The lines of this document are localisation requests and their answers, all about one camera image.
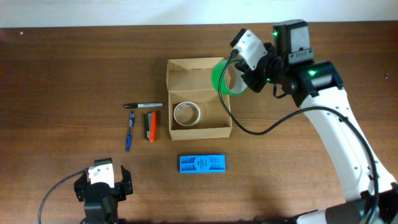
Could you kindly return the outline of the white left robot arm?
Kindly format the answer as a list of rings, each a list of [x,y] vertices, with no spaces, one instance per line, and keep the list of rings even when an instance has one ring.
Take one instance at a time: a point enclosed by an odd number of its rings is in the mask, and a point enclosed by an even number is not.
[[[121,167],[122,180],[114,181],[114,167],[110,159],[95,161],[83,171],[74,183],[74,191],[84,203],[83,223],[126,224],[125,218],[118,217],[118,203],[133,194],[131,173]]]

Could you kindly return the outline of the green tape roll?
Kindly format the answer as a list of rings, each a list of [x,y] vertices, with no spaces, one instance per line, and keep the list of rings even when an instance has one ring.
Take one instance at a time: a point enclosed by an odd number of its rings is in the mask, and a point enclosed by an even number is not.
[[[244,80],[242,78],[242,75],[244,73],[235,67],[235,65],[238,65],[242,61],[243,60],[240,60],[240,59],[234,59],[228,65],[227,71],[225,72],[224,77],[221,81],[221,93],[222,94],[239,96],[239,95],[242,95],[248,89],[248,86],[246,85],[246,83],[244,82]],[[227,60],[219,61],[215,65],[215,67],[212,71],[211,80],[212,80],[213,87],[216,91],[218,91],[218,89],[219,89],[218,85],[219,85],[221,73],[222,73],[223,69],[225,68],[227,62],[228,62]],[[228,86],[227,81],[226,81],[227,78],[231,76],[228,71],[230,68],[233,69],[233,76],[235,77],[234,85],[231,88]]]

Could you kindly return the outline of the blue plastic case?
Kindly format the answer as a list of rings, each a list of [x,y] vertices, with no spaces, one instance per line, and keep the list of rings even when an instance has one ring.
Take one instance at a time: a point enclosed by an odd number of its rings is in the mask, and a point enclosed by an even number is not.
[[[180,156],[181,174],[212,174],[226,172],[226,158],[222,154]]]

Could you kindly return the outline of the blue ballpoint pen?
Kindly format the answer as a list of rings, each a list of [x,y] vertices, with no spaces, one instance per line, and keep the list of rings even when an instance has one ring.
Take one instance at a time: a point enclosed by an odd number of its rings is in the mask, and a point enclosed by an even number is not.
[[[126,136],[126,152],[130,151],[131,148],[131,140],[132,140],[132,128],[134,126],[135,116],[134,112],[130,111],[129,114],[129,124],[128,124],[128,132]]]

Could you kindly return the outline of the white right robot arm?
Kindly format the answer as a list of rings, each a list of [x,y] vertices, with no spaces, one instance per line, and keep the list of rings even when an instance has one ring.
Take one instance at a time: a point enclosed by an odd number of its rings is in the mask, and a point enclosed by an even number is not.
[[[255,92],[271,83],[290,95],[315,127],[343,189],[345,202],[290,218],[290,223],[396,223],[397,181],[373,152],[349,105],[343,81],[329,61],[316,62],[308,24],[277,23],[264,43],[242,29],[231,42],[238,70]]]

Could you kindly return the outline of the black marker pen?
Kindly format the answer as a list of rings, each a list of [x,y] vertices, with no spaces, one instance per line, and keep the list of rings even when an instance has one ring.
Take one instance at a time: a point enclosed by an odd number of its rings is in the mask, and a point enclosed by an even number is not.
[[[135,109],[135,108],[154,108],[154,107],[161,107],[163,103],[130,103],[123,105],[125,109]]]

